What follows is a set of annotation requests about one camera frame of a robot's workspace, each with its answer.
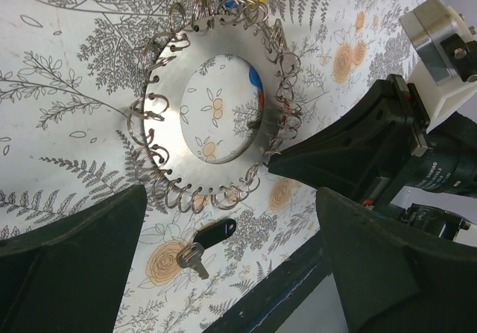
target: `camera lens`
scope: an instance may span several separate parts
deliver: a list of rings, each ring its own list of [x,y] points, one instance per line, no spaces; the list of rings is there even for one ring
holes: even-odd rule
[[[430,135],[428,150],[408,185],[434,193],[477,198],[477,153],[443,135]]]

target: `center hole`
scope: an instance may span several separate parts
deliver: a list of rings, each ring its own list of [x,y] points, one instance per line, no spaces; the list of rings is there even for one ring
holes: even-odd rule
[[[231,54],[212,57],[194,72],[180,105],[182,134],[204,162],[234,160],[262,123],[265,94],[256,70]]]

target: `black key fob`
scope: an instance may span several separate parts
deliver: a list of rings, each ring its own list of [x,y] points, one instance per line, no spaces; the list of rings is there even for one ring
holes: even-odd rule
[[[223,240],[227,240],[236,231],[235,220],[227,218],[205,226],[195,234],[194,242],[198,242],[207,250]]]

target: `metal keyring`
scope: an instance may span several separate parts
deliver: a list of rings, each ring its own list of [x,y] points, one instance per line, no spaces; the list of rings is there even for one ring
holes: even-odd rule
[[[218,20],[221,17],[228,20],[227,16],[215,16],[218,26],[209,34],[189,33],[191,46],[176,53],[177,59],[171,63],[173,66],[160,66],[152,73],[152,75],[158,74],[162,80],[159,83],[150,84],[147,91],[163,94],[168,98],[170,107],[162,114],[164,122],[145,121],[144,123],[145,130],[150,128],[155,130],[152,145],[161,144],[168,148],[171,154],[167,168],[172,169],[172,174],[166,174],[166,176],[170,179],[180,177],[184,180],[184,184],[192,184],[192,188],[199,186],[205,189],[212,188],[211,194],[218,194],[222,185],[227,187],[229,183],[237,183],[251,165],[261,162],[262,153],[259,147],[268,148],[270,140],[266,133],[274,135],[279,129],[277,110],[279,102],[274,98],[280,84],[280,80],[275,75],[280,71],[279,65],[271,65],[266,57],[259,55],[260,51],[265,53],[266,50],[260,37],[254,36],[253,29],[245,30],[232,25],[220,25]],[[196,25],[206,28],[208,20],[208,18],[200,19]],[[165,48],[161,57],[168,58],[169,54],[170,50]],[[258,129],[251,146],[246,148],[237,159],[220,164],[221,170],[218,171],[216,164],[204,162],[190,151],[183,138],[179,113],[182,94],[186,90],[189,78],[202,63],[220,54],[236,54],[249,62],[260,74],[264,93],[268,94],[268,97],[265,99],[262,126]],[[156,112],[155,106],[153,101],[145,100],[146,111]]]
[[[179,13],[182,20],[177,26],[175,13]],[[259,0],[196,0],[191,21],[186,26],[184,6],[174,3],[168,15],[170,31],[155,33],[145,46],[142,64],[149,95],[135,100],[131,105],[127,126],[133,140],[141,146],[146,145],[133,153],[137,167],[141,168],[141,172],[136,170],[136,176],[140,180],[154,180],[153,196],[156,200],[159,199],[157,187],[163,183],[165,185],[163,178],[169,178],[164,193],[160,195],[165,198],[167,207],[178,206],[181,212],[189,210],[194,213],[201,212],[206,199],[199,206],[195,201],[205,187],[211,193],[209,198],[212,205],[223,210],[233,209],[260,186],[259,165],[266,165],[270,153],[279,153],[278,146],[285,137],[290,136],[290,133],[297,135],[302,111],[300,105],[294,102],[293,87],[300,72],[300,58],[289,52],[281,21],[276,20],[273,27],[270,27],[267,19],[268,8]],[[243,26],[235,26],[240,23],[243,23]],[[167,39],[168,43],[165,46],[160,45],[160,38]],[[194,56],[194,51],[196,54],[209,53],[201,59]],[[155,63],[148,63],[151,55],[156,56],[157,52],[160,52],[159,59]],[[191,156],[187,144],[183,141],[182,133],[177,132],[177,128],[180,130],[182,114],[179,100],[190,77],[181,76],[183,70],[187,69],[186,74],[193,73],[202,62],[214,55],[230,53],[243,57],[260,73],[267,98],[259,133],[252,146],[244,149],[238,157],[241,162],[245,159],[245,162],[253,164],[245,165],[248,169],[243,176],[240,173],[243,171],[238,170],[239,167],[235,171],[232,170],[239,163],[238,159],[222,163],[220,164],[223,169],[220,172],[222,178],[217,181],[217,171],[212,171],[214,165],[200,161],[193,154]],[[180,64],[179,71],[175,63]],[[139,108],[142,102],[144,102],[143,110]],[[148,134],[141,133],[143,141],[133,132],[133,115],[144,121],[145,131]],[[147,150],[150,151],[149,154],[140,158]],[[146,168],[145,165],[151,160],[157,166]],[[183,173],[187,175],[180,175],[180,168],[183,168]],[[215,183],[218,188],[215,190],[215,185],[204,185],[207,181]],[[186,198],[187,204],[183,205],[184,195],[197,184],[198,187]],[[172,192],[178,195],[171,201],[168,195]],[[218,199],[219,193],[224,194],[224,198],[228,198],[227,193],[234,193],[236,201],[232,205],[224,205]]]
[[[179,28],[174,27],[174,21],[172,20],[172,16],[174,15],[176,11],[178,11],[182,17],[182,24],[180,25]],[[186,26],[186,17],[187,17],[186,9],[184,9],[184,6],[182,6],[181,3],[173,3],[173,5],[171,5],[171,8],[169,9],[168,20],[169,20],[169,29],[171,30],[172,33],[176,34]]]

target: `black mount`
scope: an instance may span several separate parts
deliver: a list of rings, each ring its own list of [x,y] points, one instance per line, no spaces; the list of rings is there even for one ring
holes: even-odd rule
[[[339,121],[273,155],[268,170],[384,208],[421,166],[428,125],[414,84],[392,74]]]

